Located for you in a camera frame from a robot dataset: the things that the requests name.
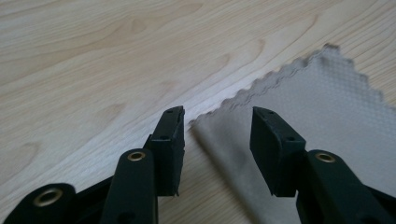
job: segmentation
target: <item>fabric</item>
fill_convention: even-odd
[[[260,223],[300,223],[295,198],[271,196],[249,150],[252,107],[274,110],[307,142],[337,154],[363,184],[396,196],[396,110],[335,46],[256,80],[191,129]]]

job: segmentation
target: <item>wooden table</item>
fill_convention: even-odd
[[[326,43],[396,105],[394,1],[0,0],[0,221],[40,186],[112,175],[166,108],[188,130]],[[254,222],[190,132],[180,194],[161,223]]]

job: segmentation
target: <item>textured fabric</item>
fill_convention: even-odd
[[[260,223],[300,223],[293,198],[272,197],[248,148],[252,107],[274,110],[307,142],[341,156],[356,176],[396,196],[396,112],[337,47],[326,46],[192,123],[240,199]]]

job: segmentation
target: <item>wood grain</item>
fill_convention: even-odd
[[[0,221],[40,186],[112,175],[165,108],[188,123],[326,43],[396,105],[395,23],[394,1],[0,0]],[[161,223],[255,222],[186,142]]]

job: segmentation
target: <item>table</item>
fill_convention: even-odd
[[[81,191],[186,109],[179,198],[160,223],[251,223],[189,121],[326,43],[396,105],[396,3],[0,0],[0,221],[32,190]]]

